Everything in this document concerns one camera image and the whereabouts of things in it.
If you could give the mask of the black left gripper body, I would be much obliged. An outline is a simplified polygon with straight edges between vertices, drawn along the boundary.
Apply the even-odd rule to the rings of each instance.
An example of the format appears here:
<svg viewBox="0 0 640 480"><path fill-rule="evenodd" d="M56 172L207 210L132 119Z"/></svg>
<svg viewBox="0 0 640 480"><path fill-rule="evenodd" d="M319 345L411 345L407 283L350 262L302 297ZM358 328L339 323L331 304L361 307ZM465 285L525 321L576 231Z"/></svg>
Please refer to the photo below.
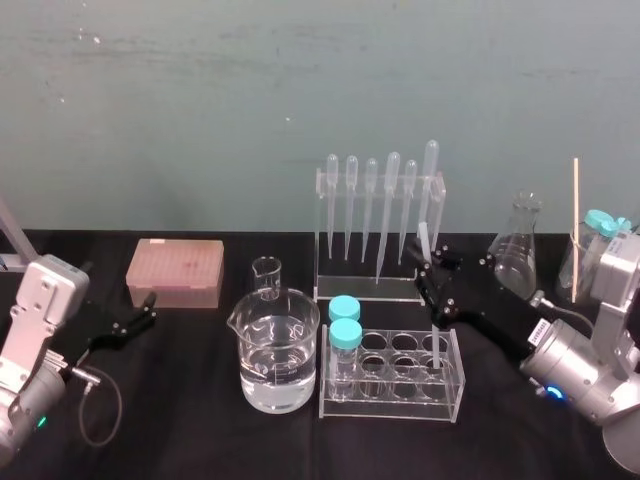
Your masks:
<svg viewBox="0 0 640 480"><path fill-rule="evenodd" d="M49 349L61 355L71 368L83 358L91 341L110 334L116 323L119 320L114 313L98 303L84 300L78 312L56 331Z"/></svg>

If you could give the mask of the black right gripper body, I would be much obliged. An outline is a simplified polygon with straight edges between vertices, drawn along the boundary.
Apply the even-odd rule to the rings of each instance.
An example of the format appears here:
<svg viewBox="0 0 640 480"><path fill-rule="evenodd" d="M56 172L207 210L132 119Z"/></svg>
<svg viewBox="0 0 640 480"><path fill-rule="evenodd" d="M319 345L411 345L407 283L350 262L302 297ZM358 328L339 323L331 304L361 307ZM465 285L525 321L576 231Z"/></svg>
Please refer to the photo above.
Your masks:
<svg viewBox="0 0 640 480"><path fill-rule="evenodd" d="M496 278L491 263L462 263L452 270L439 267L436 279L439 328L466 324L509 358L532 355L529 336L542 315Z"/></svg>

